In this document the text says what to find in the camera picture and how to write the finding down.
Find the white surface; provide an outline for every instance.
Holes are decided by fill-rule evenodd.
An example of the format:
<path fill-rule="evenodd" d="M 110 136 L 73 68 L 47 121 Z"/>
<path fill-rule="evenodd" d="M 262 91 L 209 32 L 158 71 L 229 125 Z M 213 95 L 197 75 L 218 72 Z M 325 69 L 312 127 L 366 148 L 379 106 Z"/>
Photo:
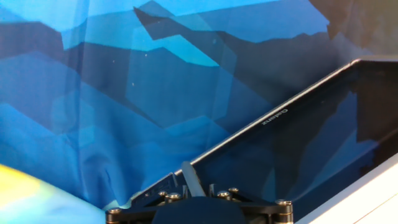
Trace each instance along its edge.
<path fill-rule="evenodd" d="M 398 196 L 395 196 L 397 194 L 398 154 L 296 224 L 398 223 Z"/>

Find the yellow object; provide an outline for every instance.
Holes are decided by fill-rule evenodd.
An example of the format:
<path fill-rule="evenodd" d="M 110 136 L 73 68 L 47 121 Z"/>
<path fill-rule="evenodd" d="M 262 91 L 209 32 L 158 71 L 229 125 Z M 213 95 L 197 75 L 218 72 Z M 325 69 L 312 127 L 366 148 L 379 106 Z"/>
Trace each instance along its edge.
<path fill-rule="evenodd" d="M 11 202 L 34 196 L 39 189 L 39 179 L 0 165 L 0 208 Z"/>

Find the blue fabric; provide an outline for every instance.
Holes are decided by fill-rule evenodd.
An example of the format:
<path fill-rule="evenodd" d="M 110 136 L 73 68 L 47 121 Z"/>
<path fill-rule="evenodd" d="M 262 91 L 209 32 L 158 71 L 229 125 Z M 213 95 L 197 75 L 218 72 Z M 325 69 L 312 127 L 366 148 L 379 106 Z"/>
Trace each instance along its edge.
<path fill-rule="evenodd" d="M 328 15 L 315 0 L 0 0 L 0 164 L 124 205 L 372 54 L 331 39 Z"/>

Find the bolt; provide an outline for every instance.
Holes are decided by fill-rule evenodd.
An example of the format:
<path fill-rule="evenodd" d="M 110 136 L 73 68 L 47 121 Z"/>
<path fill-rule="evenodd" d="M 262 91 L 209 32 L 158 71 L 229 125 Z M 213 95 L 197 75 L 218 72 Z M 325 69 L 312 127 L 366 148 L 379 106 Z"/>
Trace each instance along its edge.
<path fill-rule="evenodd" d="M 217 193 L 217 197 L 218 198 L 222 198 L 222 199 L 226 199 L 226 200 L 231 200 L 232 199 L 231 194 L 228 191 L 226 191 L 226 190 L 219 191 Z"/>
<path fill-rule="evenodd" d="M 166 195 L 167 195 L 167 192 L 166 191 L 161 191 L 161 192 L 159 192 L 158 193 L 161 197 L 165 197 Z"/>
<path fill-rule="evenodd" d="M 112 209 L 109 209 L 108 212 L 110 214 L 119 214 L 122 212 L 122 210 L 120 208 L 112 208 Z"/>
<path fill-rule="evenodd" d="M 237 193 L 239 192 L 239 189 L 237 189 L 236 187 L 231 187 L 230 189 L 228 189 L 228 191 L 232 193 Z"/>
<path fill-rule="evenodd" d="M 277 205 L 282 205 L 282 206 L 287 206 L 287 205 L 291 205 L 292 204 L 291 201 L 284 200 L 284 199 L 278 199 L 278 200 L 275 201 L 275 203 Z"/>
<path fill-rule="evenodd" d="M 179 193 L 171 193 L 166 195 L 165 201 L 167 203 L 175 202 L 181 199 L 181 195 Z"/>

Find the tablet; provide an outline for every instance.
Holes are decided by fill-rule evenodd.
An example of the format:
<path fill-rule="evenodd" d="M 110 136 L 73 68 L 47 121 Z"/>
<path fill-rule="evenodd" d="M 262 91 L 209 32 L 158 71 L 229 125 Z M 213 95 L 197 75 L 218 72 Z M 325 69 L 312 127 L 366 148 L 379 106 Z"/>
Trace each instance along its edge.
<path fill-rule="evenodd" d="M 391 169 L 397 152 L 398 59 L 366 57 L 286 101 L 192 165 L 203 186 L 234 186 L 270 202 L 291 200 L 295 222 L 309 223 Z M 181 171 L 175 174 L 180 180 Z"/>

